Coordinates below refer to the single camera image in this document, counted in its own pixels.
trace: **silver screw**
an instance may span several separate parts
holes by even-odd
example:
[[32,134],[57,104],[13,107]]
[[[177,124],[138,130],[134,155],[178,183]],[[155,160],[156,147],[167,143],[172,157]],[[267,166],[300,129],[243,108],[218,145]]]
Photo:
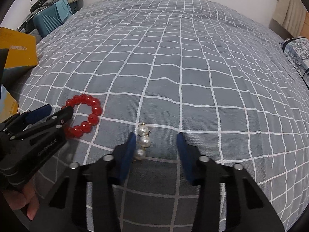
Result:
[[242,170],[242,169],[244,168],[244,166],[241,165],[241,164],[239,164],[239,163],[234,164],[233,167],[234,167],[236,170]]
[[78,162],[72,162],[71,164],[70,164],[70,168],[71,169],[77,169],[79,167],[79,163]]
[[210,160],[208,156],[200,156],[198,159],[201,162],[208,162]]
[[111,154],[105,155],[103,157],[103,160],[105,160],[105,161],[111,161],[113,159],[114,159],[114,156],[112,156]]

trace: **mattress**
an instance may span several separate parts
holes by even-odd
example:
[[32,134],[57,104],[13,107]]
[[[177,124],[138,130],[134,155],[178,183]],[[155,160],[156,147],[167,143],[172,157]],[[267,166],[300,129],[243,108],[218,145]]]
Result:
[[[103,0],[82,8],[37,46],[39,65],[14,88],[20,111],[73,95],[97,97],[97,127],[35,175],[44,197],[72,161],[93,163],[145,122],[152,145],[114,188],[123,232],[191,231],[198,187],[176,148],[188,143],[217,163],[241,163],[288,230],[308,205],[309,91],[283,41],[235,10],[206,0]],[[90,107],[76,107],[72,125]],[[220,230],[226,219],[222,186]],[[88,229],[93,230],[91,184]]]

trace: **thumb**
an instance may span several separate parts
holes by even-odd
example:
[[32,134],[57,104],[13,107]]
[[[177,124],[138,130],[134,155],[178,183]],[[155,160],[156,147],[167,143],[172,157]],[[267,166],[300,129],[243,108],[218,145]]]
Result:
[[23,208],[27,201],[22,193],[12,190],[4,190],[3,196],[12,210]]

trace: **gray checkered bedsheet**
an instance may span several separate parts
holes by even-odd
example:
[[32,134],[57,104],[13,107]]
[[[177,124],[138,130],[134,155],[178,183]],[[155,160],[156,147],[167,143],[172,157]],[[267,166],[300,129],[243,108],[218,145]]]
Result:
[[[38,45],[39,65],[14,89],[20,110],[88,93],[97,127],[35,176],[45,196],[72,160],[95,162],[145,122],[152,145],[115,198],[123,232],[189,232],[198,189],[176,150],[182,131],[218,163],[242,163],[285,229],[308,204],[309,92],[280,49],[282,39],[205,0],[104,0],[84,7]],[[73,125],[90,107],[76,109]],[[225,226],[222,187],[220,229]],[[87,197],[89,230],[91,195]]]

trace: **light blue cloth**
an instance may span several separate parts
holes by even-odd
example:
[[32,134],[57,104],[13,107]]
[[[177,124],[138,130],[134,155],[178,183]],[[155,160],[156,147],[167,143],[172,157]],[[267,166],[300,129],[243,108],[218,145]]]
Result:
[[55,5],[57,7],[61,21],[65,22],[72,15],[68,0],[60,0],[56,2]]

